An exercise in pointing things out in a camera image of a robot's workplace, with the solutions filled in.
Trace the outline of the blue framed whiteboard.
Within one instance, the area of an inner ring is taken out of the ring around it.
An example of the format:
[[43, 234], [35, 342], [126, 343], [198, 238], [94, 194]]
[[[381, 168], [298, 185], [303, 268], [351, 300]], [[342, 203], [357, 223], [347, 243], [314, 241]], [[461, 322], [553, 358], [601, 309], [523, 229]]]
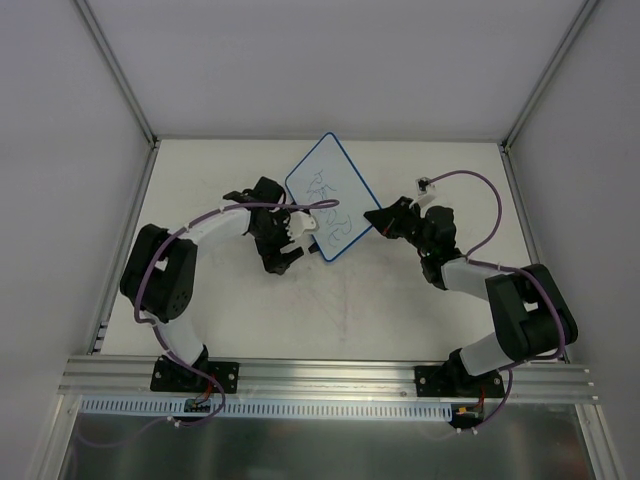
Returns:
[[338, 205], [313, 212], [318, 228], [313, 234], [323, 259], [331, 263], [354, 246], [372, 225], [368, 211], [381, 208], [364, 177], [338, 137], [328, 132], [286, 175], [285, 188], [298, 204], [337, 200]]

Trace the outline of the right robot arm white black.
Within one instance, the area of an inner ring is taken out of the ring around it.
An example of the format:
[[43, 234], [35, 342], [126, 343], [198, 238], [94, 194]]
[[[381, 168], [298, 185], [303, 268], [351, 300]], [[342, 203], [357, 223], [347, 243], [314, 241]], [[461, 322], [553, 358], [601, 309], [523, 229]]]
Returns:
[[548, 268], [500, 267], [464, 256], [456, 244], [451, 208], [421, 210], [402, 197], [364, 217], [383, 237], [403, 239], [416, 249], [429, 284], [489, 305], [493, 332], [453, 351], [440, 367], [418, 378], [419, 394], [477, 396], [500, 370], [535, 358], [559, 357], [577, 340], [576, 321]]

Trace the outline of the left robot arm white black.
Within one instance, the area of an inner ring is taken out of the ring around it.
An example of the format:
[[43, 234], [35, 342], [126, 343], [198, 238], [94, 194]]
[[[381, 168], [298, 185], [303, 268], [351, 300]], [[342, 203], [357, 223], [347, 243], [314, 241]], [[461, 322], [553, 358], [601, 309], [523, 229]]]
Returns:
[[262, 177], [251, 189], [223, 196], [218, 209], [171, 232], [154, 224], [139, 231], [120, 280], [120, 293], [134, 307], [134, 320], [147, 324], [174, 363], [174, 378], [188, 390], [208, 381], [206, 346], [195, 333], [189, 304], [199, 261], [220, 244], [253, 237], [263, 267], [282, 275], [304, 255], [286, 248], [318, 223], [307, 209], [285, 203], [285, 190]]

